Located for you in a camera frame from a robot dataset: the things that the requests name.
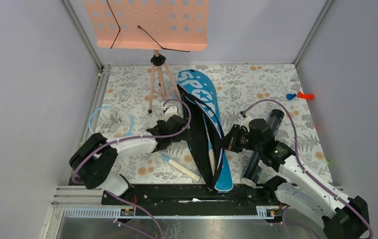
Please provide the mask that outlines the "blue sport racket bag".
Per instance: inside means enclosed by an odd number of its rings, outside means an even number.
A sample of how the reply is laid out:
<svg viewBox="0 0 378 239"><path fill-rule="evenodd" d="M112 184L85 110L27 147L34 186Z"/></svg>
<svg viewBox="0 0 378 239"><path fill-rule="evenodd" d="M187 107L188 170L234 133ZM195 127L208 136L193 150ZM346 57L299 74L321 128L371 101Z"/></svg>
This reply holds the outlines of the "blue sport racket bag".
<svg viewBox="0 0 378 239"><path fill-rule="evenodd" d="M196 167L210 191L228 193L233 189L233 180L226 152L220 147L224 133L216 88L207 75L195 69L179 71L176 80L181 98L189 106L184 110L185 117L191 116L187 144ZM214 176L208 156L208 138L214 150Z"/></svg>

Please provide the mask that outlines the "light blue racket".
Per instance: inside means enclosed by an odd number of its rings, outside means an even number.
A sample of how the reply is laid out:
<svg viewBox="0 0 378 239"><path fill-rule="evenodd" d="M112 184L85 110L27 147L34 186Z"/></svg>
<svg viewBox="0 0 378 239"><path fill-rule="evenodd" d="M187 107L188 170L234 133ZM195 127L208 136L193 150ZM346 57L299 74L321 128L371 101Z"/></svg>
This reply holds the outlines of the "light blue racket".
<svg viewBox="0 0 378 239"><path fill-rule="evenodd" d="M131 113L122 108L104 106L95 110L91 114L88 120L88 126L92 134L99 132L104 137L119 138L131 135L134 126L134 118ZM168 156L158 152L155 152L154 154L158 158L164 159L169 165L182 172L184 175L192 179L192 181L196 183L200 181L200 176L170 159Z"/></svg>
<svg viewBox="0 0 378 239"><path fill-rule="evenodd" d="M214 150L213 150L210 138L208 138L208 156L209 156L212 175L214 176L214 174L215 174L215 157L214 157Z"/></svg>

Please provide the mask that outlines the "black shuttlecock tube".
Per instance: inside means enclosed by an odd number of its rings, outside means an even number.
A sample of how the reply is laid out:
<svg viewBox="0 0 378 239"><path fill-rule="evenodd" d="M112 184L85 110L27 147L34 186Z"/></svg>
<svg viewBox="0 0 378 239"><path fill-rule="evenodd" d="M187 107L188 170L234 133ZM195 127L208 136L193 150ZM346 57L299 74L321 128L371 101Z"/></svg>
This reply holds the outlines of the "black shuttlecock tube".
<svg viewBox="0 0 378 239"><path fill-rule="evenodd" d="M278 109L271 110L268 118L253 119L248 123L249 135L253 138L253 154L241 176L240 181L250 187L255 187L262 173L260 166L261 154L275 141L275 136L282 124L284 112Z"/></svg>

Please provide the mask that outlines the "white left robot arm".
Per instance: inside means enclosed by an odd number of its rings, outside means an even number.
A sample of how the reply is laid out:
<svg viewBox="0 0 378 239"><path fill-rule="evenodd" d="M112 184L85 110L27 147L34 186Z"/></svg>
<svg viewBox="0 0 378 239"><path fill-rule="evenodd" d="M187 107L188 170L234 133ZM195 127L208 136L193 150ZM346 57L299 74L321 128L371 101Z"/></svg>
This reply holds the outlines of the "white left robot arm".
<svg viewBox="0 0 378 239"><path fill-rule="evenodd" d="M145 134L124 136L108 140L95 133L75 152L69 161L73 169L72 181L82 183L88 190L100 188L113 194L122 205L132 200L129 183L123 176L112 172L119 158L154 153L166 149L174 142L187 140L191 117L173 115L159 120Z"/></svg>

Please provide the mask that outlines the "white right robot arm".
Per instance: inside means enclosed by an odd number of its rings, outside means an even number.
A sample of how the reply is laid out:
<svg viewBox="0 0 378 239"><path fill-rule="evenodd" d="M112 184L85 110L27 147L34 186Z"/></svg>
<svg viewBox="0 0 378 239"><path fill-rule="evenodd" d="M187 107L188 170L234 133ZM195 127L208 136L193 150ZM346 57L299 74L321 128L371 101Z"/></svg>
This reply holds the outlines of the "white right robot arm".
<svg viewBox="0 0 378 239"><path fill-rule="evenodd" d="M251 150L279 176L267 182L266 203L284 203L317 223L329 239L358 239L370 231L366 201L339 191L311 171L285 143L275 140L264 119L253 119L247 127L234 124L220 141L233 152Z"/></svg>

